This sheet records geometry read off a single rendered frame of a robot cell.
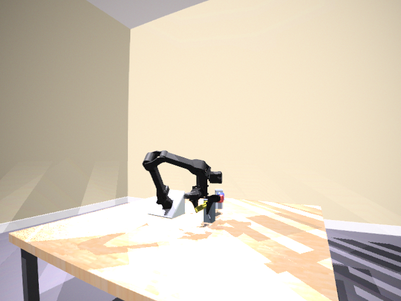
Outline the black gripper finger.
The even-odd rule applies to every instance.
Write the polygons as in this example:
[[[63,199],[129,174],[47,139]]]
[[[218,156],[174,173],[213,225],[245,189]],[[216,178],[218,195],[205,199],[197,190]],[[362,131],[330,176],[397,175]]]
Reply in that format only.
[[[210,208],[211,208],[211,206],[212,206],[212,202],[206,202],[206,214],[208,214],[209,213],[209,210],[210,210]]]
[[[198,204],[199,204],[199,200],[198,200],[198,201],[197,201],[197,200],[193,200],[193,201],[189,200],[189,201],[193,204],[194,209],[195,209],[196,206],[198,206]]]

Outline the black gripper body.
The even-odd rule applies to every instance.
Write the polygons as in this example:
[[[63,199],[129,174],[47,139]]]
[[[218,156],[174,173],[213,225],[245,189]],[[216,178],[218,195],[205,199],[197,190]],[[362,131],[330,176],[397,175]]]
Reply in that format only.
[[[201,186],[202,189],[204,190],[204,197],[200,197],[200,199],[207,199],[207,202],[212,202],[212,203],[217,203],[217,202],[221,201],[221,196],[220,195],[213,194],[211,196],[208,196],[209,193],[207,193],[207,187],[209,187],[209,185],[207,185],[207,184],[197,184],[196,183],[195,187],[199,188],[199,186]],[[189,193],[185,193],[184,194],[184,199],[189,199],[190,200]]]

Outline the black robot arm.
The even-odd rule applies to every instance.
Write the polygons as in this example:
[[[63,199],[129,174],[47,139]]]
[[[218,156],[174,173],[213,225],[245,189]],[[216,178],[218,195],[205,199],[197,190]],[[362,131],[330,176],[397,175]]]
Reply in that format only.
[[[148,152],[142,163],[146,171],[150,172],[154,186],[157,190],[157,204],[162,205],[162,209],[170,209],[172,207],[173,199],[168,197],[169,186],[163,184],[157,166],[163,162],[173,164],[175,166],[182,167],[189,170],[192,174],[196,175],[197,184],[207,184],[209,180],[210,184],[222,184],[222,172],[211,171],[211,167],[206,164],[205,161],[199,159],[187,159],[166,150]],[[204,197],[204,190],[201,186],[199,188],[192,187],[189,193],[190,200],[200,200]]]

